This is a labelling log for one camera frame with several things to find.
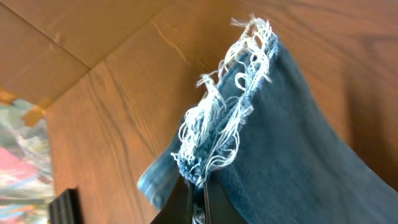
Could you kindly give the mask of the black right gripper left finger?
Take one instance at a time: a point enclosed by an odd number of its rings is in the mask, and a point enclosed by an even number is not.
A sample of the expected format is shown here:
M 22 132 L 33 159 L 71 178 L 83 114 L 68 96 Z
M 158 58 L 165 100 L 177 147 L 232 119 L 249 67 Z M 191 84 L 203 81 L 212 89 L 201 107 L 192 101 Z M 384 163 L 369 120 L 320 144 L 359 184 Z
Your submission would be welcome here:
M 77 188 L 65 189 L 49 203 L 50 224 L 84 224 Z

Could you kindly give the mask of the light blue denim jeans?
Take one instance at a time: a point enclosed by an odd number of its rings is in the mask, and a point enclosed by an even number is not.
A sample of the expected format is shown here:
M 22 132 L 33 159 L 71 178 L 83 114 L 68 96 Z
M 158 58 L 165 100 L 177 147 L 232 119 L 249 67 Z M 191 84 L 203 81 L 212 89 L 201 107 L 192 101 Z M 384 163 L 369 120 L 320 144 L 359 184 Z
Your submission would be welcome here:
M 397 192 L 334 132 L 268 21 L 231 20 L 243 33 L 203 98 L 137 185 L 159 210 L 181 176 L 212 175 L 246 223 L 396 223 Z

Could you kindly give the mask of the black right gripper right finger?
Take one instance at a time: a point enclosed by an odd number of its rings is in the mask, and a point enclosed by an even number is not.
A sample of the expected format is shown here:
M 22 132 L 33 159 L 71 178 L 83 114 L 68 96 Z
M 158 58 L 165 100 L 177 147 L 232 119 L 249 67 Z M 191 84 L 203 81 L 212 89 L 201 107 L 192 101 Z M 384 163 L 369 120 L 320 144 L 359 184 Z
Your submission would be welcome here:
M 201 190 L 183 177 L 177 179 L 164 208 L 151 224 L 245 224 L 235 209 L 219 178 L 212 175 Z

